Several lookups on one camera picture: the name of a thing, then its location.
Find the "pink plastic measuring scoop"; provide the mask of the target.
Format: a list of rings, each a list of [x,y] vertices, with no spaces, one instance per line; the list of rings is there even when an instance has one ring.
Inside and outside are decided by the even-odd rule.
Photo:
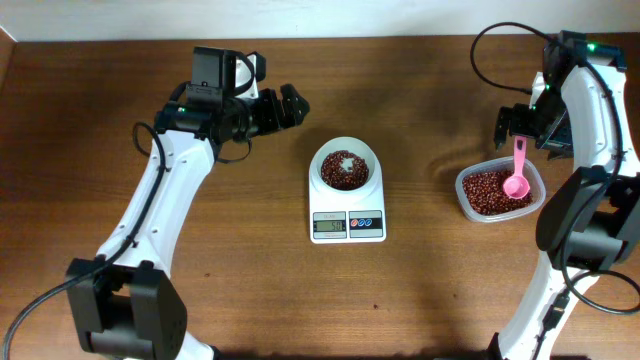
[[[526,160],[526,138],[516,136],[513,149],[513,173],[503,182],[503,192],[510,199],[522,199],[530,191],[530,185],[523,175]]]

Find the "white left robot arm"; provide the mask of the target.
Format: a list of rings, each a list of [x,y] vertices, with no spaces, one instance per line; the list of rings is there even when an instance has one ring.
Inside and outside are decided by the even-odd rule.
[[[152,147],[118,226],[90,260],[74,259],[67,296],[81,348],[117,359],[216,359],[188,330],[171,283],[177,240],[224,143],[300,125],[308,102],[291,84],[259,89],[257,52],[197,47],[192,77],[172,92],[148,130]]]

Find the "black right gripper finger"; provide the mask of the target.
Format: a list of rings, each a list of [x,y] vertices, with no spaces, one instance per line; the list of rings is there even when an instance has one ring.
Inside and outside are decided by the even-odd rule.
[[[538,137],[535,147],[548,151],[548,160],[566,159],[573,157],[573,141],[570,127],[560,127],[548,131]]]
[[[507,142],[507,136],[510,133],[510,123],[513,115],[513,109],[509,107],[501,107],[498,111],[493,142],[496,150],[500,150]]]

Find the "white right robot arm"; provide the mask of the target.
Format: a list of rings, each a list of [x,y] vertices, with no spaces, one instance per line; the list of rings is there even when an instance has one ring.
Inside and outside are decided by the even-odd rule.
[[[585,293],[614,276],[613,265],[639,242],[639,159],[624,105],[626,69],[621,48],[562,31],[547,40],[529,104],[498,113],[496,146],[522,136],[552,158],[572,158],[574,170],[540,211],[534,277],[486,359],[548,359],[578,303],[614,311]]]

